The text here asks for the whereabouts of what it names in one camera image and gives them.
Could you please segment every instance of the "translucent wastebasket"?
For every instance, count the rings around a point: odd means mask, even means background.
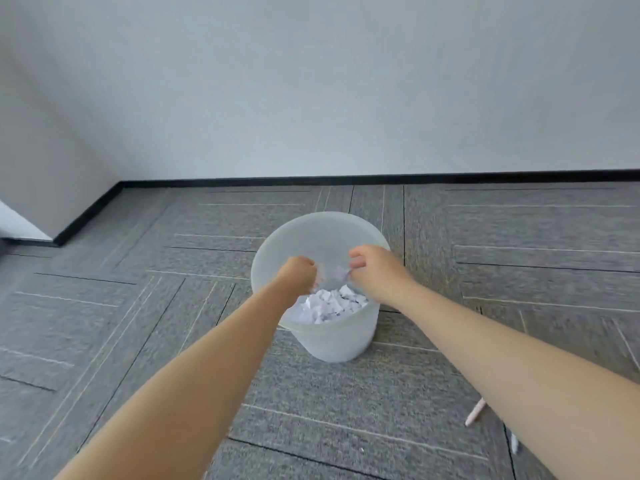
[[[251,266],[253,292],[274,278],[291,256],[307,256],[325,269],[347,268],[348,252],[361,244],[375,244],[389,249],[382,233],[368,223],[343,212],[316,212],[298,217],[282,225],[260,246]],[[323,284],[333,289],[340,283],[330,280]],[[369,299],[368,304],[340,320],[318,324],[302,324],[289,320],[287,311],[280,325],[290,330],[300,344],[314,357],[325,362],[345,362],[364,352],[373,339],[378,323],[380,304]]]

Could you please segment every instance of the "person's right hand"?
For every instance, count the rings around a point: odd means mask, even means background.
[[[358,246],[349,257],[351,280],[380,303],[395,306],[401,291],[413,282],[398,258],[380,246]]]

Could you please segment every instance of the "person's left hand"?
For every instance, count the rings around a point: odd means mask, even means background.
[[[274,282],[282,286],[296,297],[309,294],[316,281],[315,263],[304,256],[293,256],[280,268]]]

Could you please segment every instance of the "white wall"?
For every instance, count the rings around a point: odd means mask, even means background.
[[[37,239],[39,241],[52,239],[2,201],[0,201],[0,237]]]
[[[12,237],[51,239],[115,183],[0,47],[0,198],[33,225],[16,227],[5,209],[0,228],[13,229]]]
[[[3,0],[121,178],[640,167],[640,0]]]

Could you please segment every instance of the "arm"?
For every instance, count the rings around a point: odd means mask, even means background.
[[[558,479],[640,479],[640,386],[428,290],[387,250],[350,256],[352,279],[415,322]]]
[[[313,261],[290,258],[274,281],[149,379],[56,480],[201,479],[281,316],[315,277]]]

